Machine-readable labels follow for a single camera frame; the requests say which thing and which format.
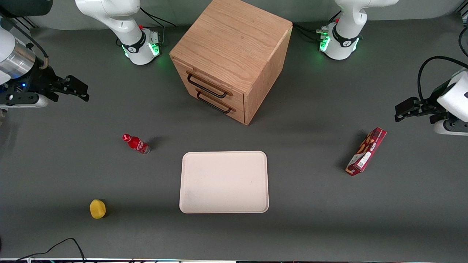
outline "yellow ball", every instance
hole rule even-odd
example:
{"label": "yellow ball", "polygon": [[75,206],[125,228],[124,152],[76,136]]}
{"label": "yellow ball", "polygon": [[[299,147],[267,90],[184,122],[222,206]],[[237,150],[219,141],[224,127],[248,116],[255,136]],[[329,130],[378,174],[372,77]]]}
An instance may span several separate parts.
{"label": "yellow ball", "polygon": [[100,219],[106,214],[106,205],[99,199],[94,199],[89,205],[89,211],[94,219]]}

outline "cabinet top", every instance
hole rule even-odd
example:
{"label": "cabinet top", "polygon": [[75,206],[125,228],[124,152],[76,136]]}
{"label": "cabinet top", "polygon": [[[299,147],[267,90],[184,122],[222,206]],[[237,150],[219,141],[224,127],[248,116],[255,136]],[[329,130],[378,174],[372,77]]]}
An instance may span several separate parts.
{"label": "cabinet top", "polygon": [[213,0],[170,56],[195,72],[248,92],[292,26],[240,0]]}

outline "gray table surface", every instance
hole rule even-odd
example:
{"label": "gray table surface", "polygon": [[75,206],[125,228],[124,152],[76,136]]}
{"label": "gray table surface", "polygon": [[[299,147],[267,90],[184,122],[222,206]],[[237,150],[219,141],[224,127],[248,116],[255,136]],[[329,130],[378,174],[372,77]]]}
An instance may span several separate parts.
{"label": "gray table surface", "polygon": [[[316,28],[320,23],[308,26]],[[468,138],[434,133],[428,117],[394,121],[417,95],[434,55],[466,61],[459,15],[369,22],[358,49],[333,61],[297,32],[284,70],[250,126],[190,97],[168,52],[131,64],[110,30],[34,32],[57,74],[89,85],[89,102],[61,95],[46,108],[11,110],[1,127],[1,256],[45,251],[67,237],[89,258],[468,261]],[[424,94],[459,69],[429,64]],[[344,167],[366,133],[388,135],[366,171]],[[132,151],[123,133],[150,142]],[[270,208],[263,214],[179,211],[182,156],[261,150]],[[105,199],[109,217],[88,205]],[[51,257],[79,257],[62,244]]]}

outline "bottle cap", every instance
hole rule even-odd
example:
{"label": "bottle cap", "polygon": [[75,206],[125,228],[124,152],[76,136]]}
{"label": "bottle cap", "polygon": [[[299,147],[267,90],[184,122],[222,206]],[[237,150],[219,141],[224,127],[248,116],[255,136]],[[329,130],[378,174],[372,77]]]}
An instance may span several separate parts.
{"label": "bottle cap", "polygon": [[131,139],[132,139],[132,137],[129,134],[124,134],[122,136],[122,140],[124,140],[124,141],[130,141]]}

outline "red box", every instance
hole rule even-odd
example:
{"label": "red box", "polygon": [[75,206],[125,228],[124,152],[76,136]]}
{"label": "red box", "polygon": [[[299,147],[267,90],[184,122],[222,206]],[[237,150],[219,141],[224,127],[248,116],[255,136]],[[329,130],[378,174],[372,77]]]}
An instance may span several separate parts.
{"label": "red box", "polygon": [[363,172],[386,134],[387,132],[379,127],[371,131],[359,146],[358,152],[348,163],[345,171],[351,176]]}

